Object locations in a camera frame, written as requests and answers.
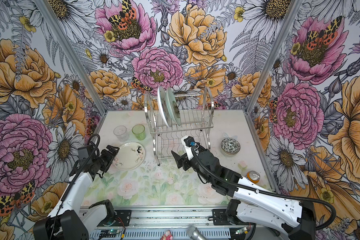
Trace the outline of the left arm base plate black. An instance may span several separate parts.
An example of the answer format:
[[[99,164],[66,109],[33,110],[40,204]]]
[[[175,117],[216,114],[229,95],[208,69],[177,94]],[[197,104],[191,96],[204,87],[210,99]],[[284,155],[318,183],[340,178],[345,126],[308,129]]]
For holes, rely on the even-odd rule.
[[[114,216],[105,223],[110,227],[129,227],[132,217],[131,210],[114,210]]]

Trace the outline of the clear glass cup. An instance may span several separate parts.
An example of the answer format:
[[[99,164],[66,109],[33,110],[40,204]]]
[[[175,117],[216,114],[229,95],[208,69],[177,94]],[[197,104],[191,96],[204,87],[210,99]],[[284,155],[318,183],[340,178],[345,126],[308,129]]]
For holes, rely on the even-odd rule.
[[[125,126],[117,126],[114,129],[114,135],[120,142],[126,142],[129,139],[128,129]]]

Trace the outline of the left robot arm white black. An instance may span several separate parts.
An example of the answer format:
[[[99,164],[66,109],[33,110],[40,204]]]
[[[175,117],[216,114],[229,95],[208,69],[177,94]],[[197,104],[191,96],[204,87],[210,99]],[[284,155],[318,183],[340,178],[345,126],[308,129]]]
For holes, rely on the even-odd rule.
[[[92,204],[83,216],[79,213],[95,177],[99,172],[109,170],[119,150],[110,145],[102,151],[94,145],[78,149],[79,159],[70,173],[70,182],[62,197],[49,215],[33,227],[36,240],[87,240],[100,223],[111,224],[116,220],[109,200]]]

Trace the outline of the green tinted glass cup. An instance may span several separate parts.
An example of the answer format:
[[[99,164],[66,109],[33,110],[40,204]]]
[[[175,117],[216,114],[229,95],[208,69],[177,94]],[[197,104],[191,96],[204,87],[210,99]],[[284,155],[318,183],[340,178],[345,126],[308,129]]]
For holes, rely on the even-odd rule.
[[[142,124],[137,124],[133,126],[132,132],[139,141],[142,141],[146,138],[146,129],[145,126]]]

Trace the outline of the pink black patterned bowl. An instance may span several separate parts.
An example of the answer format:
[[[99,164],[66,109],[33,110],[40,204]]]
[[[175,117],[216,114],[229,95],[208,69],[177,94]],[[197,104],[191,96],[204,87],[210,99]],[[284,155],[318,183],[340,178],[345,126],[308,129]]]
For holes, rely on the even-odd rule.
[[[225,138],[221,141],[221,149],[225,154],[234,156],[241,150],[241,145],[233,138]]]

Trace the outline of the cream white plate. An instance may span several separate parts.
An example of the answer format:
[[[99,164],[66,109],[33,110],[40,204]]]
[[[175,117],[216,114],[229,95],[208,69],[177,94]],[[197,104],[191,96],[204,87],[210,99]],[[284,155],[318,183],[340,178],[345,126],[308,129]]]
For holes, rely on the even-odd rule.
[[[143,163],[145,155],[146,151],[140,143],[125,143],[119,147],[119,152],[113,160],[113,166],[121,171],[133,170]]]

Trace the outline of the chrome two-tier dish rack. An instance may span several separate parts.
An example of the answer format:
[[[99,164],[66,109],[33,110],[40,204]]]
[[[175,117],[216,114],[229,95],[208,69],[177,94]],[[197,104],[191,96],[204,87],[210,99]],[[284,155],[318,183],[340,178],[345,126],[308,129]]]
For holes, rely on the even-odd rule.
[[[180,110],[181,125],[177,126],[172,121],[172,126],[167,127],[159,112],[158,94],[153,96],[144,94],[144,112],[153,138],[153,154],[157,165],[161,160],[170,159],[171,151],[185,152],[181,138],[192,136],[196,142],[201,143],[205,148],[211,148],[210,131],[214,127],[213,117],[215,102],[210,88],[205,87],[203,92],[191,94],[175,94],[178,106],[180,98],[201,97],[203,103],[195,109]]]

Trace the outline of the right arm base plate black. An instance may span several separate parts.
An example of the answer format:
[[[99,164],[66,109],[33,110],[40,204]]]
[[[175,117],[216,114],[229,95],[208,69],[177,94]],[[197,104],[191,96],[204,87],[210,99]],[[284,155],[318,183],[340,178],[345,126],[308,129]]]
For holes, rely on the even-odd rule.
[[[212,221],[214,226],[225,226],[225,225],[241,226],[245,224],[244,222],[240,221],[238,218],[234,218],[233,216],[227,215],[226,209],[212,209],[212,216],[209,217],[209,221]]]

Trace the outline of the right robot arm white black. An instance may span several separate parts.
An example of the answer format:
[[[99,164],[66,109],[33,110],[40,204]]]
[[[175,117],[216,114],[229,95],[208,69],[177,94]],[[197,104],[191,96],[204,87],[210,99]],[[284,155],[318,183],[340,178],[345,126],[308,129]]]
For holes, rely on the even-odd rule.
[[[224,220],[232,225],[261,225],[287,235],[290,240],[314,240],[316,218],[313,203],[275,197],[239,173],[220,164],[209,150],[186,147],[186,153],[172,152],[178,168],[192,168],[217,193],[231,200]]]

